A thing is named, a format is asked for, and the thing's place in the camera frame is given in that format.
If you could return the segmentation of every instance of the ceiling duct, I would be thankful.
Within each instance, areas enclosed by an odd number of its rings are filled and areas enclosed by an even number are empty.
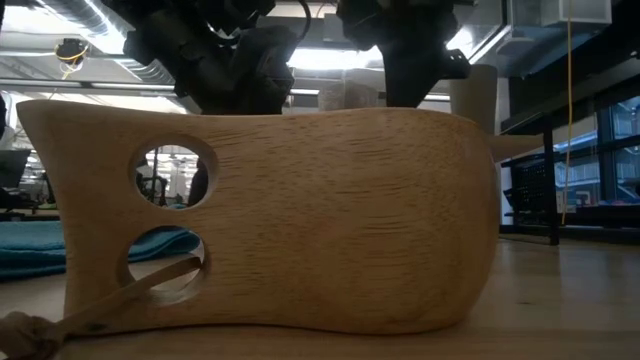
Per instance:
[[[54,16],[72,23],[91,45],[107,54],[122,54],[127,31],[132,27],[99,0],[36,0]],[[156,60],[144,66],[135,60],[114,60],[147,83],[173,83],[169,72]]]

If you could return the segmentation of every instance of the teal cloth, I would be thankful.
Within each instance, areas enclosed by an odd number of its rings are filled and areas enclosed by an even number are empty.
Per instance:
[[[199,244],[194,233],[167,227],[136,241],[129,251],[129,261],[185,254]],[[65,260],[59,221],[0,222],[0,281],[60,274],[65,272]]]

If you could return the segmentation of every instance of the wood grain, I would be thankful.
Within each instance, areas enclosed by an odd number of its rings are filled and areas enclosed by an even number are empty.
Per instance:
[[[19,113],[64,224],[66,313],[131,282],[128,248],[150,229],[183,226],[205,244],[205,269],[187,287],[110,314],[98,333],[214,323],[420,332],[464,318],[486,282],[496,175],[484,134],[462,118],[380,108],[201,117],[53,101]],[[135,189],[137,159],[165,144],[207,164],[212,186],[196,207],[158,208]]]

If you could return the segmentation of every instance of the window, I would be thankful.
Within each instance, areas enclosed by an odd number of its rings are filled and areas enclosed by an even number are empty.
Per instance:
[[[640,135],[640,96],[617,103],[611,108],[614,138]]]
[[[618,150],[615,154],[616,189],[614,204],[640,204],[640,146]]]
[[[555,165],[556,191],[564,191],[566,163]],[[569,204],[596,206],[600,203],[600,161],[597,155],[571,159],[569,164]]]

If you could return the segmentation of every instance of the table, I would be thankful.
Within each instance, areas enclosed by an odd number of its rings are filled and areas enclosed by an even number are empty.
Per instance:
[[[212,326],[69,341],[62,360],[640,359],[640,248],[500,241],[491,278],[463,323],[403,336]],[[169,260],[136,264],[149,271]],[[0,284],[12,310],[58,320],[64,275]]]

